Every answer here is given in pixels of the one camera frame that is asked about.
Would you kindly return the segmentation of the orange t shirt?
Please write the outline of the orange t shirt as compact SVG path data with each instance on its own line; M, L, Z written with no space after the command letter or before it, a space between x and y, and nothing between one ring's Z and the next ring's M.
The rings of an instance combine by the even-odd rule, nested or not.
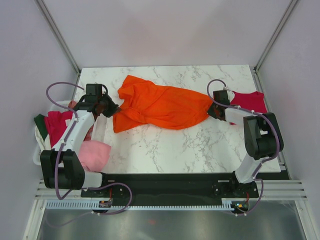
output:
M121 111L113 116L113 131L121 133L151 124L169 130L182 130L206 120L212 105L209 96L189 89L156 85L128 75L118 89Z

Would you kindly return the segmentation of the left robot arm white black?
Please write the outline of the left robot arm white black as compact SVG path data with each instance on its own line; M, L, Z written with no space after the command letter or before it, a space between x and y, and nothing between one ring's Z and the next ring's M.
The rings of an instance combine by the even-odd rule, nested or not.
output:
M73 108L53 102L55 106L70 111L72 117L52 149L41 152L40 165L44 184L48 189L92 189L99 197L104 197L110 191L109 183L103 180L101 172L86 171L78 154L96 117L103 115L110 118L120 111L120 107L111 99L105 85L88 83L84 89L85 94Z

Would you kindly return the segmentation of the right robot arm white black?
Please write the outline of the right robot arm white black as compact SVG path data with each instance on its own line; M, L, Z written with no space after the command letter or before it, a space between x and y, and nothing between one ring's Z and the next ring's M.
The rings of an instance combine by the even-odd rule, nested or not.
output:
M247 191L246 184L254 181L262 165L277 158L283 150L278 121L272 112L260 113L230 105L226 90L208 95L213 100L207 111L211 117L243 127L246 155L234 171L236 180L229 184L230 193L240 197Z

